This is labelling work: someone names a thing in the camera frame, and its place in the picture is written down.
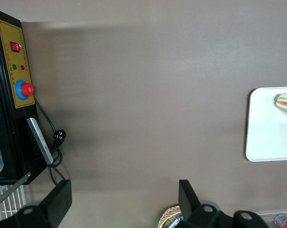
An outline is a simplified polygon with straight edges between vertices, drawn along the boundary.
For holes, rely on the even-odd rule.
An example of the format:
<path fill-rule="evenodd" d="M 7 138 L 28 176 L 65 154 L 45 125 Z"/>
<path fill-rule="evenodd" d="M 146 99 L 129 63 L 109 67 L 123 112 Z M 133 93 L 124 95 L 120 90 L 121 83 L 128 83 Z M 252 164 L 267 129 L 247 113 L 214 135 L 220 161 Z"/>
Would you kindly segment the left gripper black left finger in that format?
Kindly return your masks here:
<path fill-rule="evenodd" d="M 71 205 L 71 181 L 62 180 L 39 204 L 26 206 L 17 213 L 17 227 L 57 228 Z"/>

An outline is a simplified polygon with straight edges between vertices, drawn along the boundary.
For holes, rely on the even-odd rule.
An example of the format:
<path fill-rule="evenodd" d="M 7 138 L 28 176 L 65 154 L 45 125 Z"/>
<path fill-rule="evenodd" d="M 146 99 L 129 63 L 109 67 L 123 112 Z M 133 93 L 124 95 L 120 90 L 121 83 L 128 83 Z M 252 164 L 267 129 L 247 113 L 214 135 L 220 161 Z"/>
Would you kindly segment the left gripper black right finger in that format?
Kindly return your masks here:
<path fill-rule="evenodd" d="M 214 228 L 219 211 L 211 204 L 202 204 L 188 180 L 179 181 L 178 203 L 183 220 L 179 228 Z"/>

